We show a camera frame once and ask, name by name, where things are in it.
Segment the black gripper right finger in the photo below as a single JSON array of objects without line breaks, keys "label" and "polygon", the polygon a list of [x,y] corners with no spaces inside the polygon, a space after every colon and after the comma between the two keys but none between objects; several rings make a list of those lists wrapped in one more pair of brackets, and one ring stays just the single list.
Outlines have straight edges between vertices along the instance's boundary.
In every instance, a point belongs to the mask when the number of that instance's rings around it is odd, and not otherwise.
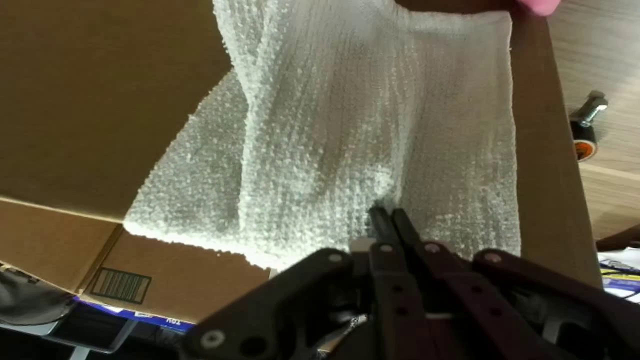
[{"label": "black gripper right finger", "polygon": [[404,209],[391,224],[429,293],[443,289],[436,303],[467,318],[497,360],[640,360],[638,303],[503,250],[462,259],[422,239]]}]

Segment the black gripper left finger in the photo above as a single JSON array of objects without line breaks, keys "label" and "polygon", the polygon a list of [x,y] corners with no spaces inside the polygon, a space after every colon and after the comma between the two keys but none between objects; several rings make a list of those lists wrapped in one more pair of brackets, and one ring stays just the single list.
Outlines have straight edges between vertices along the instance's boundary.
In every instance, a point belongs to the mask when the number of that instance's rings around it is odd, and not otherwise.
[{"label": "black gripper left finger", "polygon": [[373,239],[359,252],[319,248],[221,309],[179,341],[179,360],[312,360],[357,318],[326,360],[426,360],[427,324],[407,250],[404,209],[369,209]]}]

